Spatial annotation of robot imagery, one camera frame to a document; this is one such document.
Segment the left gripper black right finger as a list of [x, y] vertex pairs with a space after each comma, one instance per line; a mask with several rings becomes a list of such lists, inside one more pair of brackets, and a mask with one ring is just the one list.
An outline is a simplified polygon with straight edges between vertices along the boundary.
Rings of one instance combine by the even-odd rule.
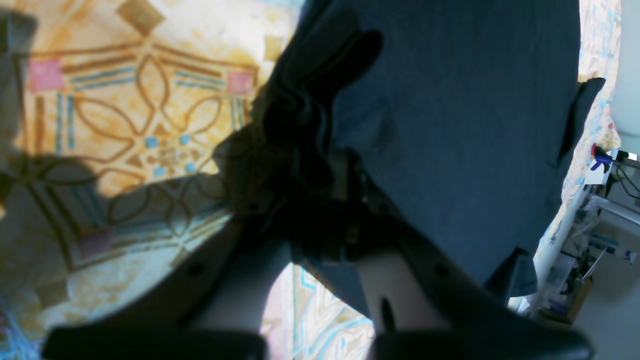
[[358, 271], [374, 324], [371, 360], [594, 357], [581, 333], [508, 309], [524, 251], [515, 250], [480, 287], [395, 212], [365, 171], [350, 171], [346, 187], [352, 214], [346, 256]]

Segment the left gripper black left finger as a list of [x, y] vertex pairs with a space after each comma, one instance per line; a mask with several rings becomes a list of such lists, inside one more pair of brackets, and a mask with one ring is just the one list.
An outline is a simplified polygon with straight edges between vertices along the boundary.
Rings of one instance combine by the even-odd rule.
[[260, 335], [291, 238], [264, 216], [232, 219], [153, 289], [82, 326], [55, 328], [45, 360], [267, 360]]

